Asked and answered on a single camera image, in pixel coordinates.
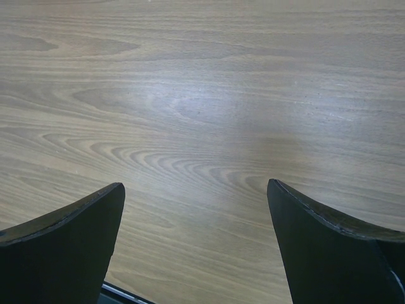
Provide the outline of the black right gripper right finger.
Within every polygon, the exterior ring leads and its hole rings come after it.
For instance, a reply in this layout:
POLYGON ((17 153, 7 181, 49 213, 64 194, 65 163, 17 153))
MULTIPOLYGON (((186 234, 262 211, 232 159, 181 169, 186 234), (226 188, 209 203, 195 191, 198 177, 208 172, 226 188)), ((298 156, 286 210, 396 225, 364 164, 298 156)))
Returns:
POLYGON ((268 206, 293 303, 404 303, 404 233, 270 179, 268 206))

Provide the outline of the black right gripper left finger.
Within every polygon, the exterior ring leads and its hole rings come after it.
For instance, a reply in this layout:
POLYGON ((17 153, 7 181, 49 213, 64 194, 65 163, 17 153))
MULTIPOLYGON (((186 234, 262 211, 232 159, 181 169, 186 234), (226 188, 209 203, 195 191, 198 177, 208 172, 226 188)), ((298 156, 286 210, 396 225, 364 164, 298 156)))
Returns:
POLYGON ((97 303, 122 219, 112 183, 1 231, 1 303, 97 303))

